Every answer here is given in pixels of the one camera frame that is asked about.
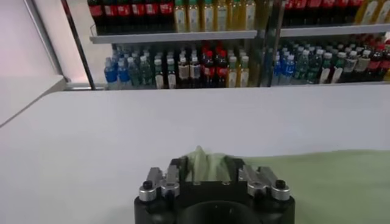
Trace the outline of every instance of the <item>white wall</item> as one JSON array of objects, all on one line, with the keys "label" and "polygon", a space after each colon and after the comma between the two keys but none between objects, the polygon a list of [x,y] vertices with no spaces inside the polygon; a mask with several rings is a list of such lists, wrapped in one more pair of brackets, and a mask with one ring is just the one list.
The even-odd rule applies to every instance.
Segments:
[{"label": "white wall", "polygon": [[54,75],[23,0],[0,0],[0,76]]}]

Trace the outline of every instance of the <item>bottle label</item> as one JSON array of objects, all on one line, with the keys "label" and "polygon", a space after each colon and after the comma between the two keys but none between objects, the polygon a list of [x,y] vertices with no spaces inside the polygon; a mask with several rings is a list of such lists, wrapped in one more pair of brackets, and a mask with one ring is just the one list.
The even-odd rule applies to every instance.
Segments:
[{"label": "bottle label", "polygon": [[367,5],[363,19],[361,20],[362,24],[368,24],[370,22],[371,17],[374,14],[375,9],[377,8],[377,5],[378,5],[377,1],[372,1]]},{"label": "bottle label", "polygon": [[145,5],[144,4],[133,4],[133,14],[137,16],[145,15]]},{"label": "bottle label", "polygon": [[240,87],[247,87],[248,86],[248,79],[249,79],[249,73],[241,71]]},{"label": "bottle label", "polygon": [[190,66],[190,76],[192,79],[200,78],[200,66],[199,65],[191,65]]},{"label": "bottle label", "polygon": [[321,5],[321,0],[309,0],[309,2],[307,3],[308,8],[318,8],[319,5]]},{"label": "bottle label", "polygon": [[204,27],[206,32],[213,31],[214,11],[211,8],[204,9]]},{"label": "bottle label", "polygon": [[337,7],[339,7],[339,8],[345,8],[345,7],[347,7],[347,5],[348,5],[348,0],[336,0],[336,2],[335,2],[336,4],[336,6]]},{"label": "bottle label", "polygon": [[163,89],[164,88],[164,78],[162,75],[156,75],[156,87],[157,89]]},{"label": "bottle label", "polygon": [[294,0],[295,9],[304,9],[306,7],[306,0]]},{"label": "bottle label", "polygon": [[323,8],[332,8],[335,4],[335,0],[323,0],[322,1],[322,7]]},{"label": "bottle label", "polygon": [[245,28],[247,30],[253,30],[255,28],[255,6],[246,6]]},{"label": "bottle label", "polygon": [[199,31],[199,11],[198,9],[190,9],[190,32],[198,32]]},{"label": "bottle label", "polygon": [[118,5],[118,15],[119,16],[128,16],[131,14],[130,5]]},{"label": "bottle label", "polygon": [[169,85],[169,89],[176,89],[176,75],[175,74],[168,75],[168,85]]},{"label": "bottle label", "polygon": [[104,11],[106,16],[116,16],[118,14],[118,8],[115,5],[105,5]]},{"label": "bottle label", "polygon": [[148,15],[156,15],[158,14],[158,4],[146,4],[146,14]]},{"label": "bottle label", "polygon": [[205,67],[204,69],[205,69],[204,71],[205,71],[205,75],[206,75],[206,76],[211,76],[211,77],[214,76],[215,68],[208,68],[208,67]]},{"label": "bottle label", "polygon": [[226,31],[227,24],[227,9],[226,7],[220,7],[217,10],[217,30]]},{"label": "bottle label", "polygon": [[173,2],[161,3],[160,4],[160,11],[162,14],[165,14],[165,15],[173,13]]},{"label": "bottle label", "polygon": [[217,68],[218,76],[227,76],[227,68]]},{"label": "bottle label", "polygon": [[176,31],[186,32],[185,12],[182,9],[178,9],[175,12],[176,19]]},{"label": "bottle label", "polygon": [[103,15],[103,10],[100,5],[90,6],[90,12],[92,17]]},{"label": "bottle label", "polygon": [[379,12],[377,23],[384,23],[390,10],[390,1],[383,3],[382,9]]},{"label": "bottle label", "polygon": [[229,88],[236,87],[237,72],[229,73]]}]

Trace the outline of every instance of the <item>water bottle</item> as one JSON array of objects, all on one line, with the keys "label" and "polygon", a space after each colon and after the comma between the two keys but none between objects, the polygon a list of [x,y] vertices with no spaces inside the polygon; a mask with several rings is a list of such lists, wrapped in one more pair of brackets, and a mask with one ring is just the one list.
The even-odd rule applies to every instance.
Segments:
[{"label": "water bottle", "polygon": [[282,65],[280,64],[280,56],[276,55],[274,76],[272,77],[272,86],[279,85],[279,79],[281,73],[282,73]]},{"label": "water bottle", "polygon": [[104,75],[108,90],[118,89],[118,73],[109,61],[105,62]]},{"label": "water bottle", "polygon": [[125,60],[120,60],[118,63],[118,76],[120,81],[120,89],[131,89],[129,70],[125,65]]}]

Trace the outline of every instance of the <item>white bottle cap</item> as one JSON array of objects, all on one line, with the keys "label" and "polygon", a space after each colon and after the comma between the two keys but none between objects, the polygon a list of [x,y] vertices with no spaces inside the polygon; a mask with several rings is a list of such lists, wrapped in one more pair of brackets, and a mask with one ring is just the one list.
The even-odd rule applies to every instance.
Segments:
[{"label": "white bottle cap", "polygon": [[339,57],[339,58],[346,58],[346,56],[347,56],[347,54],[345,52],[339,52],[337,54],[337,57]]},{"label": "white bottle cap", "polygon": [[349,53],[350,56],[356,56],[358,55],[358,53],[356,51],[351,51],[351,53]]},{"label": "white bottle cap", "polygon": [[155,65],[161,65],[161,59],[155,59],[154,60]]},{"label": "white bottle cap", "polygon": [[329,52],[326,52],[326,53],[324,54],[324,58],[326,58],[326,59],[331,59],[331,58],[332,58],[332,54],[329,53]]},{"label": "white bottle cap", "polygon": [[370,50],[364,50],[363,51],[363,55],[365,55],[365,56],[368,56],[368,55],[370,55],[371,54],[371,51]]},{"label": "white bottle cap", "polygon": [[236,63],[236,62],[237,62],[237,58],[236,58],[235,56],[231,56],[231,57],[229,58],[229,62],[230,62],[230,63]]}]

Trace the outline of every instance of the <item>soda bottle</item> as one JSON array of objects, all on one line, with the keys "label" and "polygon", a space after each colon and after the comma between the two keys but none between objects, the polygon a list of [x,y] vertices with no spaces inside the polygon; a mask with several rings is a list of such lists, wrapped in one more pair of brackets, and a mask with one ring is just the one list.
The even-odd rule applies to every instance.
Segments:
[{"label": "soda bottle", "polygon": [[358,59],[358,63],[355,66],[355,70],[353,72],[354,81],[356,82],[363,82],[365,81],[365,72],[368,67],[368,64],[370,63],[370,54],[371,51],[364,50],[363,55]]},{"label": "soda bottle", "polygon": [[299,57],[296,64],[296,71],[294,73],[295,80],[305,80],[306,73],[309,69],[309,51],[304,50],[302,55]]},{"label": "soda bottle", "polygon": [[161,30],[158,0],[145,0],[146,22],[149,30]]},{"label": "soda bottle", "polygon": [[318,75],[322,65],[322,54],[324,50],[318,49],[316,55],[309,60],[309,70],[307,72],[307,84],[318,82]]},{"label": "soda bottle", "polygon": [[161,12],[161,26],[163,30],[173,31],[174,30],[174,3],[173,0],[161,0],[160,1],[160,12]]},{"label": "soda bottle", "polygon": [[129,33],[132,30],[132,8],[130,0],[118,0],[118,22],[122,33]]},{"label": "soda bottle", "polygon": [[365,81],[375,81],[378,80],[378,71],[379,64],[382,59],[382,48],[377,49],[371,56],[370,63],[367,67],[366,78]]},{"label": "soda bottle", "polygon": [[280,55],[276,55],[275,67],[274,67],[274,75],[272,76],[271,86],[279,85],[281,73],[282,73],[282,65],[280,64]]},{"label": "soda bottle", "polygon": [[320,9],[319,24],[328,25],[333,21],[333,11],[336,0],[323,0]]},{"label": "soda bottle", "polygon": [[332,54],[327,52],[324,54],[324,61],[322,62],[322,69],[321,69],[321,74],[319,77],[319,83],[324,84],[328,83],[328,80],[333,74],[332,70]]},{"label": "soda bottle", "polygon": [[339,82],[340,76],[342,74],[342,71],[343,71],[345,63],[346,63],[346,57],[347,57],[347,54],[345,52],[338,52],[336,64],[334,67],[335,72],[333,73],[333,77],[331,78],[332,83]]},{"label": "soda bottle", "polygon": [[161,59],[154,60],[154,69],[155,69],[155,79],[156,79],[156,88],[164,88],[164,73],[161,67]]},{"label": "soda bottle", "polygon": [[317,24],[318,15],[319,15],[319,6],[321,4],[321,0],[308,0],[306,5],[306,25],[315,25]]},{"label": "soda bottle", "polygon": [[193,55],[190,64],[190,77],[193,88],[200,88],[200,65],[197,56]]},{"label": "soda bottle", "polygon": [[333,8],[333,24],[346,23],[346,11],[348,6],[348,0],[336,0],[335,7]]},{"label": "soda bottle", "polygon": [[102,0],[107,33],[118,33],[118,8],[115,0]]},{"label": "soda bottle", "polygon": [[292,8],[292,26],[301,26],[305,24],[305,7],[307,0],[295,0]]},{"label": "soda bottle", "polygon": [[353,70],[358,62],[358,56],[356,51],[351,51],[346,64],[344,65],[343,73],[341,74],[341,82],[352,82],[353,81]]},{"label": "soda bottle", "polygon": [[227,65],[226,51],[221,51],[216,68],[217,77],[219,78],[218,87],[220,88],[226,87]]},{"label": "soda bottle", "polygon": [[95,22],[96,33],[102,35],[105,32],[105,15],[101,0],[88,0],[90,13]]},{"label": "soda bottle", "polygon": [[144,32],[146,28],[146,9],[144,0],[132,0],[134,31]]}]

